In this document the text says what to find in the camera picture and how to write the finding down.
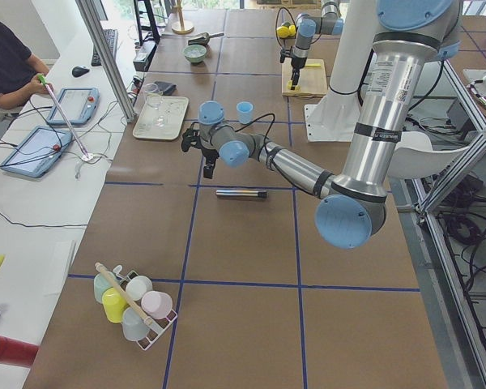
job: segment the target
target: blue joint cap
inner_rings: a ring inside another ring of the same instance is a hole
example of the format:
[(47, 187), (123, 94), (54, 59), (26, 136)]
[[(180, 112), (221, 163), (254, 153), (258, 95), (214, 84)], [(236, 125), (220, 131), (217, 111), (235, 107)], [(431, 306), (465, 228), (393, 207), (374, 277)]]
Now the blue joint cap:
[(378, 0), (380, 24), (391, 31), (407, 31), (431, 24), (443, 15), (453, 0)]
[(459, 45), (461, 42), (453, 43), (452, 45), (444, 46), (439, 49), (439, 53), (432, 61), (445, 61), (448, 58), (452, 58), (459, 51)]
[(306, 38), (311, 38), (315, 35), (315, 30), (317, 29), (317, 25), (311, 19), (303, 19), (301, 24), (299, 24), (299, 28), (297, 32)]
[(212, 126), (225, 119), (224, 107), (218, 101), (206, 101), (198, 110), (198, 121), (201, 124)]
[(362, 246), (373, 230), (362, 204), (343, 194), (330, 194), (318, 204), (315, 224), (327, 242), (341, 249)]
[(333, 26), (333, 31), (331, 35), (341, 35), (343, 31), (343, 19), (338, 18)]
[(231, 140), (220, 147), (220, 158), (230, 166), (236, 168), (249, 159), (250, 151), (240, 140)]

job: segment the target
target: blue tablet case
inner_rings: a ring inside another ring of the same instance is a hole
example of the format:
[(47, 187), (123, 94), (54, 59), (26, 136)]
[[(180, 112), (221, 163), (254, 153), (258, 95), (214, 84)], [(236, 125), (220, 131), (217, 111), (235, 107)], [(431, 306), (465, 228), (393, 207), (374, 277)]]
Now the blue tablet case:
[(49, 170), (72, 141), (67, 130), (37, 126), (2, 162), (0, 169), (38, 178)]
[[(97, 88), (63, 88), (58, 94), (58, 103), (70, 124), (74, 126), (82, 126), (90, 120), (97, 108), (98, 100)], [(51, 126), (65, 125), (56, 105), (50, 110), (47, 123)]]

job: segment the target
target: green bowl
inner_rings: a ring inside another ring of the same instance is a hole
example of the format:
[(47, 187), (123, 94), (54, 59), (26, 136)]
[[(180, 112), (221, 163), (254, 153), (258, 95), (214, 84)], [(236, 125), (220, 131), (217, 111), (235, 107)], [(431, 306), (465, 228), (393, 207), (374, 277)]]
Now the green bowl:
[(207, 47), (202, 45), (189, 45), (184, 49), (184, 57), (191, 63), (200, 63), (207, 55)]

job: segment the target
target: white chair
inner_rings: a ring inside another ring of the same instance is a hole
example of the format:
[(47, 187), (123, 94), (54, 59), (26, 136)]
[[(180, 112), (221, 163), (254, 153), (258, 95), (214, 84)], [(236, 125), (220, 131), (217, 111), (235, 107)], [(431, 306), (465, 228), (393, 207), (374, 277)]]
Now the white chair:
[(426, 134), (418, 131), (403, 132), (402, 140), (396, 144), (387, 175), (406, 179), (432, 176), (440, 173), (468, 148), (433, 150)]

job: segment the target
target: computer mouse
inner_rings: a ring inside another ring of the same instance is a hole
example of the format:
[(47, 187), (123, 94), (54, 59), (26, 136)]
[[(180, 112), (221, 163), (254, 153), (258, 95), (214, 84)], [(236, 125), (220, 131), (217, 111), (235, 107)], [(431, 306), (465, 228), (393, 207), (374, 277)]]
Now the computer mouse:
[(82, 75), (87, 74), (90, 71), (86, 66), (76, 66), (72, 69), (72, 75), (74, 77), (81, 77)]

